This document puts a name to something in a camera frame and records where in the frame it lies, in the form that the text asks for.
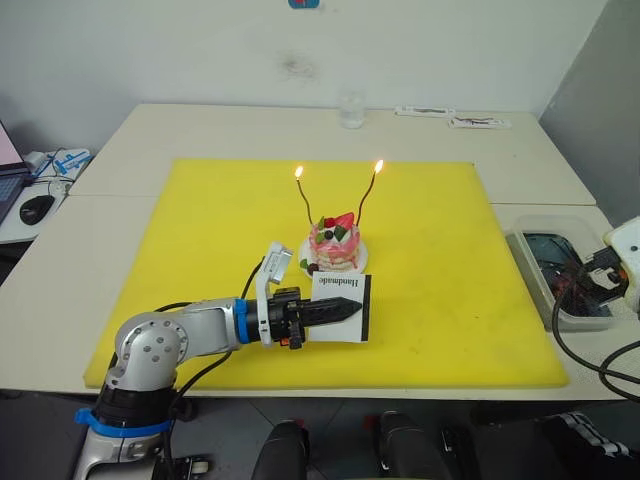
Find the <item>card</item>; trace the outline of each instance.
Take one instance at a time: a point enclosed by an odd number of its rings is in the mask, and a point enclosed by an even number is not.
[[[362,343],[369,339],[371,275],[314,272],[311,300],[344,297],[362,303],[362,309],[342,322],[309,328],[309,341]]]

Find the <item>yellow mat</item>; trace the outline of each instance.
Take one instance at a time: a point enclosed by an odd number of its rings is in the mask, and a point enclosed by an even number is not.
[[[373,162],[301,162],[314,221],[357,211]],[[290,161],[176,160],[85,373],[102,384],[118,327],[177,301],[239,296],[273,240],[308,234]],[[388,162],[360,227],[373,275],[367,344],[252,344],[210,389],[546,387],[567,377],[474,167]],[[311,281],[292,261],[282,286]],[[251,291],[248,298],[255,298]],[[180,366],[178,384],[212,361]]]

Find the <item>lit candle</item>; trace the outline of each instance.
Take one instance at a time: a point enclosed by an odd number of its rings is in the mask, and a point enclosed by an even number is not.
[[[367,191],[364,193],[362,200],[360,200],[360,206],[358,207],[358,220],[356,220],[356,225],[360,224],[360,217],[362,216],[362,205],[369,195],[369,192],[373,188],[373,182],[376,181],[376,175],[380,173],[380,170],[382,170],[382,165],[384,165],[384,160],[380,159],[376,162],[376,166],[373,168],[373,175],[371,176],[371,183],[369,184],[369,188],[367,188]]]
[[[302,176],[303,170],[304,169],[302,168],[302,165],[296,168],[296,171],[295,171],[296,183],[298,184],[298,190],[300,191],[300,195],[302,195],[302,199],[304,200],[304,203],[307,205],[307,217],[309,218],[309,224],[313,225],[313,220],[311,220],[311,208],[309,207],[309,200],[307,200],[307,197],[304,195],[304,192],[302,191],[302,185],[300,184],[300,177]]]

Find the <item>clear glass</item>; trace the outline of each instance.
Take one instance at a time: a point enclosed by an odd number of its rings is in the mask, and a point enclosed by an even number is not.
[[[364,123],[364,95],[358,91],[340,95],[340,124],[344,128],[360,128]]]

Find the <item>blue ring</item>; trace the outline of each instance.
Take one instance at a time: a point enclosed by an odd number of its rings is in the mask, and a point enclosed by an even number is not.
[[[238,334],[238,340],[240,340],[240,343],[250,343],[249,330],[247,329],[247,301],[241,298],[236,298],[233,311],[236,317],[236,333]]]
[[[81,425],[89,425],[91,430],[99,435],[111,438],[147,437],[149,435],[155,435],[156,433],[165,432],[171,427],[170,420],[162,423],[156,423],[155,425],[148,425],[146,427],[111,427],[100,423],[96,417],[93,416],[90,408],[81,408],[78,410],[74,420],[76,423]]]

